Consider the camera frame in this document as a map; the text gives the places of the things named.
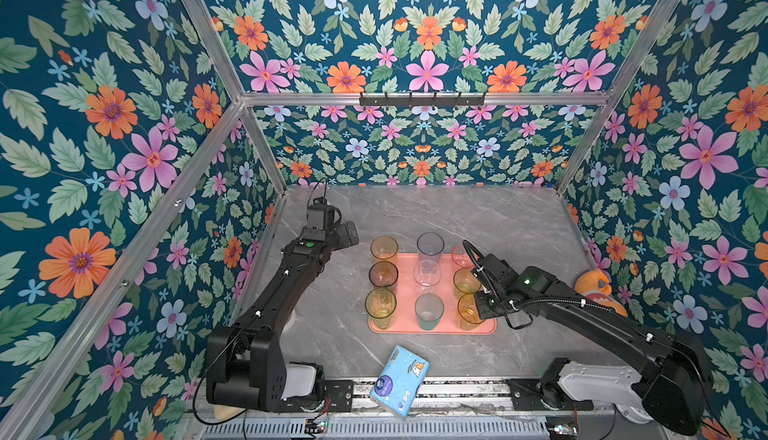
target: pink tray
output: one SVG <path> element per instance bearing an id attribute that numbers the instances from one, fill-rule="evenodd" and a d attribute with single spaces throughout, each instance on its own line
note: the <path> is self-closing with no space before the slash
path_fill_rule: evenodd
<path id="1" fill-rule="evenodd" d="M 453 274 L 461 269 L 451 259 L 450 253 L 443 253 L 440 259 L 442 277 L 440 282 L 425 289 L 413 279 L 413 269 L 418 262 L 418 253 L 398 253 L 397 269 L 399 278 L 395 289 L 397 307 L 392 324 L 387 330 L 381 330 L 369 320 L 368 326 L 376 333 L 438 333 L 443 335 L 490 335 L 496 330 L 496 319 L 485 320 L 474 330 L 462 330 L 458 326 L 458 300 L 453 295 Z M 435 293 L 446 307 L 440 322 L 434 330 L 425 332 L 416 321 L 416 299 L 427 292 Z"/>

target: metal bar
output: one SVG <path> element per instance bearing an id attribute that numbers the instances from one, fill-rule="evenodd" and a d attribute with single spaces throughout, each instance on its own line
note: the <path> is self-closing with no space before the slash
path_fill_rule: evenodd
<path id="1" fill-rule="evenodd" d="M 462 106 L 462 105 L 593 105 L 608 104 L 606 92 L 518 92 L 518 93 L 255 93 L 246 92 L 242 99 L 246 106 L 312 106 L 360 105 L 367 106 Z"/>
<path id="2" fill-rule="evenodd" d="M 53 407 L 58 393 L 67 386 L 74 371 L 80 366 L 80 358 L 91 350 L 96 336 L 110 320 L 128 287 L 165 235 L 178 214 L 179 205 L 192 193 L 197 180 L 218 153 L 219 146 L 229 136 L 240 114 L 241 106 L 236 103 L 224 112 L 216 127 L 210 130 L 186 168 L 168 188 L 156 210 L 144 222 L 123 255 L 58 341 L 27 391 L 0 422 L 0 438 L 28 440 L 34 434 L 42 417 Z"/>
<path id="3" fill-rule="evenodd" d="M 616 77 L 614 77 L 614 81 L 610 84 L 608 102 L 595 113 L 587 131 L 584 132 L 581 141 L 568 160 L 568 166 L 565 167 L 563 175 L 554 186 L 561 195 L 565 194 L 565 189 L 578 169 L 581 168 L 581 163 L 587 158 L 594 142 L 600 137 L 600 132 L 603 131 L 605 122 L 615 111 L 621 97 L 629 88 L 635 75 L 638 74 L 640 65 L 643 64 L 645 57 L 656 43 L 656 40 L 658 40 L 661 31 L 667 25 L 667 21 L 669 21 L 679 3 L 680 0 L 657 0 L 654 8 L 650 11 L 648 22 L 646 22 L 645 27 L 640 32 L 638 40 L 632 46 L 627 58 L 621 64 Z"/>
<path id="4" fill-rule="evenodd" d="M 250 272 L 245 278 L 245 286 L 233 309 L 232 322 L 236 321 L 237 317 L 242 315 L 250 304 L 256 300 L 256 288 L 259 285 L 259 275 L 264 269 L 264 264 L 272 249 L 275 233 L 277 232 L 277 225 L 280 223 L 280 217 L 283 214 L 283 207 L 285 207 L 286 202 L 287 198 L 284 195 L 279 196 L 275 201 L 275 210 L 272 214 L 272 220 L 264 229 L 264 236 L 261 238 L 259 255 L 255 258 L 254 265 L 251 266 Z"/>
<path id="5" fill-rule="evenodd" d="M 270 177 L 272 185 L 275 187 L 275 191 L 278 195 L 283 196 L 286 191 L 286 180 L 283 178 L 283 174 L 280 169 L 277 168 L 277 160 L 270 144 L 266 141 L 266 134 L 264 130 L 259 126 L 259 121 L 256 119 L 253 108 L 247 108 L 243 115 L 243 125 L 248 132 L 248 136 L 254 140 L 254 147 L 256 148 L 256 154 L 261 159 L 261 163 L 264 165 L 266 175 Z"/>
<path id="6" fill-rule="evenodd" d="M 200 35 L 200 41 L 203 48 L 208 53 L 208 57 L 214 63 L 214 68 L 219 73 L 224 89 L 229 94 L 232 102 L 240 99 L 245 92 L 240 77 L 237 76 L 235 65 L 230 60 L 229 54 L 221 42 L 219 33 L 214 28 L 214 21 L 208 13 L 208 6 L 205 0 L 181 0 L 187 9 L 187 14 Z"/>

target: cup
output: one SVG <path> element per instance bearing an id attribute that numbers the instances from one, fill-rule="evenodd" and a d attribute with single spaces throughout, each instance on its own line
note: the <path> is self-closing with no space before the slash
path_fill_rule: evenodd
<path id="1" fill-rule="evenodd" d="M 456 263 L 456 265 L 461 266 L 462 268 L 472 268 L 475 266 L 469 259 L 469 255 L 467 254 L 467 250 L 464 248 L 464 245 L 459 245 L 453 249 L 451 258 L 453 259 L 453 262 Z"/>
<path id="2" fill-rule="evenodd" d="M 462 268 L 456 270 L 456 273 L 454 273 L 453 286 L 453 294 L 456 297 L 456 300 L 458 300 L 467 293 L 475 293 L 476 291 L 479 291 L 482 288 L 482 283 L 475 278 L 470 269 Z"/>
<path id="3" fill-rule="evenodd" d="M 440 264 L 433 260 L 419 260 L 413 267 L 413 279 L 421 286 L 435 286 L 440 277 Z"/>
<path id="4" fill-rule="evenodd" d="M 442 255 L 442 249 L 446 247 L 446 242 L 437 233 L 427 232 L 418 237 L 416 247 L 419 260 L 440 262 L 440 255 Z"/>
<path id="5" fill-rule="evenodd" d="M 473 330 L 482 325 L 478 307 L 475 304 L 475 294 L 467 293 L 458 300 L 458 326 L 462 330 Z"/>
<path id="6" fill-rule="evenodd" d="M 434 329 L 442 318 L 446 307 L 439 296 L 425 293 L 416 299 L 416 320 L 422 330 L 428 332 Z"/>
<path id="7" fill-rule="evenodd" d="M 373 324 L 381 330 L 389 329 L 397 307 L 395 294 L 391 290 L 378 288 L 366 297 L 366 311 Z"/>
<path id="8" fill-rule="evenodd" d="M 368 270 L 368 279 L 374 288 L 392 288 L 395 286 L 398 270 L 394 263 L 383 260 L 373 264 Z"/>
<path id="9" fill-rule="evenodd" d="M 371 253 L 373 254 L 373 261 L 375 262 L 381 262 L 383 260 L 396 262 L 397 249 L 397 241 L 391 236 L 379 236 L 379 238 L 371 242 Z"/>

